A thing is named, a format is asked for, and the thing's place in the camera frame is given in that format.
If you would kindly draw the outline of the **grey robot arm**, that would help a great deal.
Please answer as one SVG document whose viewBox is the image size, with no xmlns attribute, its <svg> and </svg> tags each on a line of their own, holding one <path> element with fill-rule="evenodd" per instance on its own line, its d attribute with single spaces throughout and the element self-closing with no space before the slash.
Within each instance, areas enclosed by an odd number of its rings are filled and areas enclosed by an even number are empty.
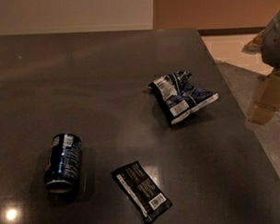
<svg viewBox="0 0 280 224">
<path fill-rule="evenodd" d="M 280 68 L 280 8 L 264 31 L 262 61 L 274 68 Z"/>
</svg>

